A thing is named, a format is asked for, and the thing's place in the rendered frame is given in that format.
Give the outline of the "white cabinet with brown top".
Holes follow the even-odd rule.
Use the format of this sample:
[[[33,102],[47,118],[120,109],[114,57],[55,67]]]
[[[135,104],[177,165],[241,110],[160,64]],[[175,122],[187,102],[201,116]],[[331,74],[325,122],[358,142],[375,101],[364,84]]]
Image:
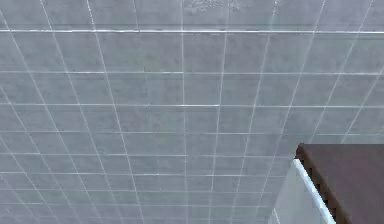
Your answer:
[[[267,224],[384,224],[384,144],[299,144]]]

